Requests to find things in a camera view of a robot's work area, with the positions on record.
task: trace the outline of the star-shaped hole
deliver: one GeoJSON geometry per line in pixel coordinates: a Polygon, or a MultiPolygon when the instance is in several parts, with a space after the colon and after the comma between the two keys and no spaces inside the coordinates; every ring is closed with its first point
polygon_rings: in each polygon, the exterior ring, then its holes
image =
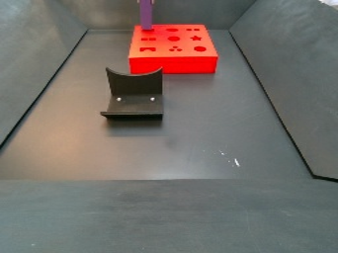
{"type": "Polygon", "coordinates": [[[193,36],[193,37],[190,37],[190,39],[192,39],[193,41],[200,41],[200,40],[201,40],[201,37],[193,36]]]}

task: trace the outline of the purple rod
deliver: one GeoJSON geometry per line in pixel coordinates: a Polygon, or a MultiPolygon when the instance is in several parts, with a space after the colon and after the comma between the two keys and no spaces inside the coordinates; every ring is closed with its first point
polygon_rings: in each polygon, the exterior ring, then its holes
{"type": "Polygon", "coordinates": [[[140,16],[141,16],[141,28],[142,30],[152,29],[152,0],[138,0],[140,1],[140,16]]]}

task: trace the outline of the bin floor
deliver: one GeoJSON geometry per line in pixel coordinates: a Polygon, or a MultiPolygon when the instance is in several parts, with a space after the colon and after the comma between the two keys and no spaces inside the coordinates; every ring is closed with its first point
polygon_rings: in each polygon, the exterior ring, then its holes
{"type": "Polygon", "coordinates": [[[105,67],[129,73],[130,31],[89,31],[0,151],[1,179],[307,179],[226,31],[214,74],[164,75],[161,121],[106,121],[105,67]]]}

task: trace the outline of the metal surface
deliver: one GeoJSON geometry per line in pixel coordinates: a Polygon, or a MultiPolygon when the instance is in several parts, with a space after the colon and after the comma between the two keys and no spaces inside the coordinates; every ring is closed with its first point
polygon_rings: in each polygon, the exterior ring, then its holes
{"type": "Polygon", "coordinates": [[[110,101],[105,118],[161,117],[162,105],[162,70],[141,75],[126,75],[105,68],[110,101]]]}
{"type": "Polygon", "coordinates": [[[0,192],[5,253],[338,252],[333,183],[15,181],[0,192]]]}
{"type": "Polygon", "coordinates": [[[90,31],[0,151],[0,178],[309,178],[230,36],[209,35],[216,73],[164,75],[162,121],[112,123],[102,69],[128,72],[132,31],[90,31]]]}
{"type": "Polygon", "coordinates": [[[230,29],[312,173],[338,179],[338,12],[260,0],[230,29]]]}
{"type": "Polygon", "coordinates": [[[51,0],[0,0],[0,144],[85,33],[51,0]]]}
{"type": "MultiPolygon", "coordinates": [[[[133,29],[140,23],[136,0],[57,0],[90,29],[133,29]]],[[[256,0],[158,0],[153,24],[202,24],[228,29],[256,0]]]]}

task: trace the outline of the shape hole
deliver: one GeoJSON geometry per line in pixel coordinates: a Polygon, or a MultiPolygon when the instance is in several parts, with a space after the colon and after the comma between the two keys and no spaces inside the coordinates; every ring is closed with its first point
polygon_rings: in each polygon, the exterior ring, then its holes
{"type": "Polygon", "coordinates": [[[140,51],[156,51],[154,47],[140,47],[140,51]]]}
{"type": "Polygon", "coordinates": [[[196,46],[193,49],[194,49],[194,51],[205,51],[205,47],[204,46],[196,46]]]}
{"type": "Polygon", "coordinates": [[[177,42],[180,40],[180,38],[177,36],[170,36],[170,37],[168,37],[168,40],[170,42],[177,42]]]}
{"type": "Polygon", "coordinates": [[[168,32],[176,32],[176,31],[177,31],[177,28],[166,28],[166,31],[168,31],[168,32]]]}

